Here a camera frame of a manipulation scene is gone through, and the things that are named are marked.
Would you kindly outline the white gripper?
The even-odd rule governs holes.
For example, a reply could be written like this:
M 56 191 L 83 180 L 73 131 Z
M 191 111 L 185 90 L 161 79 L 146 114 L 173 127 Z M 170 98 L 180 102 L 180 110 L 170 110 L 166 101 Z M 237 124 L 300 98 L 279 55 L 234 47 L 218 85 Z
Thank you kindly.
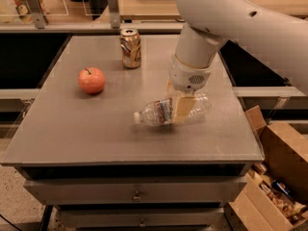
M 170 58 L 165 98 L 171 98 L 179 91 L 197 91 L 202 89 L 211 74 L 211 68 L 193 68 L 182 64 L 175 55 Z M 178 93 L 173 100 L 173 122 L 181 123 L 193 109 L 196 100 L 191 94 Z

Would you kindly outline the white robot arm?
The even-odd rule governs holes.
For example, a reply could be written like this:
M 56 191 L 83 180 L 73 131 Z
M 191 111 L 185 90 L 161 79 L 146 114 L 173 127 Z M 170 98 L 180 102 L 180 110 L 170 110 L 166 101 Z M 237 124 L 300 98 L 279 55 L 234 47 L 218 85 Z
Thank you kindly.
M 249 0 L 176 0 L 185 20 L 169 82 L 185 96 L 202 89 L 227 40 L 237 42 L 302 92 L 308 91 L 308 23 Z

